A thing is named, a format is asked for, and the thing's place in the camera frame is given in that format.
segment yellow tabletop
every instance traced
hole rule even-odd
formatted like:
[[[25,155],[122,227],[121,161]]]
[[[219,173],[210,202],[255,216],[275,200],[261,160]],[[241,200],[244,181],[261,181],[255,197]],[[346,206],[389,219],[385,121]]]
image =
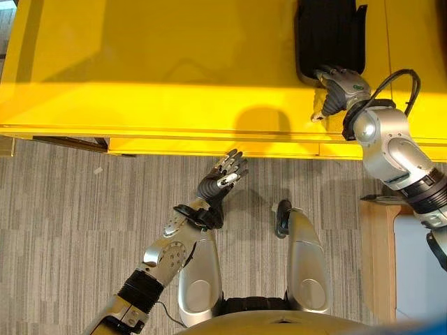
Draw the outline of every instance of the yellow tabletop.
[[[391,71],[412,68],[422,89],[409,117],[419,142],[447,145],[447,6],[437,0],[387,0]],[[409,80],[393,84],[399,106],[409,98]]]
[[[390,74],[386,5],[357,2],[369,5],[364,76],[376,87]],[[22,0],[1,81],[0,133],[112,137],[114,154],[218,154],[241,144],[252,156],[361,158],[341,136],[343,114],[310,122],[321,92],[295,74],[296,6]],[[413,114],[417,141],[447,142],[441,129],[413,124]]]

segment yellow desk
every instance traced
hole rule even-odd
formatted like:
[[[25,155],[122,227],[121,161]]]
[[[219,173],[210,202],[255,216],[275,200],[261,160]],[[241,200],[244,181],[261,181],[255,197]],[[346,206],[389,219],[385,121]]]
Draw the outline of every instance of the yellow desk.
[[[364,76],[375,87],[390,74],[386,5],[362,3]],[[1,81],[0,134],[110,137],[111,154],[221,154],[237,145],[250,156],[360,159],[341,136],[342,114],[310,122],[316,92],[295,74],[296,6],[23,0]],[[447,134],[411,122],[428,154],[444,160]]]

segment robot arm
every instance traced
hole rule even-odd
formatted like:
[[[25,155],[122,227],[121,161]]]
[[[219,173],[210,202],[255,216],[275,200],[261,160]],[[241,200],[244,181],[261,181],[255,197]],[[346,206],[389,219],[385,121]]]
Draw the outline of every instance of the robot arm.
[[[376,99],[396,77],[410,74],[413,91],[405,113],[391,100]],[[371,96],[369,86],[355,71],[325,67],[316,72],[328,89],[323,110],[313,120],[347,110],[343,135],[357,140],[363,149],[365,169],[387,187],[398,191],[415,216],[430,232],[427,242],[447,271],[447,177],[411,139],[407,116],[420,89],[412,70],[400,70],[387,78]]]
[[[83,334],[141,332],[164,288],[193,257],[196,243],[209,236],[204,230],[221,227],[221,201],[247,174],[246,164],[242,152],[234,149],[212,168],[199,184],[197,198],[174,208],[163,236],[146,249],[140,265]]]

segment gray carpet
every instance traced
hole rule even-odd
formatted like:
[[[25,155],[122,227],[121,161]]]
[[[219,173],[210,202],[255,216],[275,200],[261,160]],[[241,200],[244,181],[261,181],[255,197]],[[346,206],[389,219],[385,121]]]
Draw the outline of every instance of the gray carpet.
[[[19,141],[16,156],[0,160],[0,333],[79,334],[214,162]],[[217,231],[225,296],[283,296],[286,241],[273,233],[270,208],[289,198],[324,245],[332,314],[372,323],[361,293],[358,200],[379,183],[355,161],[249,159],[249,169]],[[176,294],[177,279],[161,300],[178,318]],[[178,330],[156,305],[144,334]]]

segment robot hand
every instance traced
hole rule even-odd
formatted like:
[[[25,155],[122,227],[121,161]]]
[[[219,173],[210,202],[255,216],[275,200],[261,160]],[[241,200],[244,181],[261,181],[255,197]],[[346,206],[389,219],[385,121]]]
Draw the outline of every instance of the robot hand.
[[[342,110],[349,110],[359,101],[371,98],[371,89],[366,81],[353,70],[323,66],[315,74],[328,90],[323,109],[312,116],[312,121],[320,121]]]
[[[241,151],[233,149],[202,179],[197,188],[197,196],[211,207],[219,207],[223,198],[247,173],[247,160],[242,158]]]

